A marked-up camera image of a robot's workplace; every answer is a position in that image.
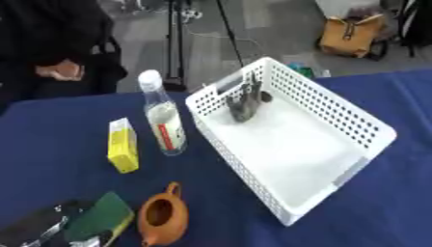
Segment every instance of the blue tablecloth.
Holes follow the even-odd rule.
[[[398,132],[398,139],[337,193],[284,227],[193,126],[178,102],[187,151],[166,157],[140,94],[18,103],[0,119],[0,228],[34,209],[115,191],[132,206],[183,185],[187,234],[173,246],[430,246],[432,244],[432,70],[321,80]],[[120,175],[107,161],[112,120],[139,136],[141,169]],[[119,246],[138,246],[135,225]]]

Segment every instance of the teapot handle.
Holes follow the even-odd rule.
[[[176,181],[170,182],[170,184],[168,185],[168,188],[167,188],[167,193],[171,194],[171,195],[175,195],[177,197],[180,197],[181,196],[180,184]]]

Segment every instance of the person's hand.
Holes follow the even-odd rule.
[[[36,67],[36,74],[41,77],[52,77],[58,81],[80,81],[84,76],[85,68],[70,60],[64,60],[56,66]]]
[[[56,66],[56,71],[65,78],[77,78],[81,68],[69,59]]]

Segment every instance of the clay teapot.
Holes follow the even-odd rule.
[[[180,184],[171,182],[165,193],[151,197],[141,207],[138,228],[143,246],[169,245],[183,236],[189,213],[180,193]]]

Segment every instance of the sponge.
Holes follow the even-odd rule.
[[[111,238],[103,244],[109,246],[129,226],[134,216],[132,209],[116,193],[109,192],[70,223],[65,230],[65,241],[86,241],[110,231]]]

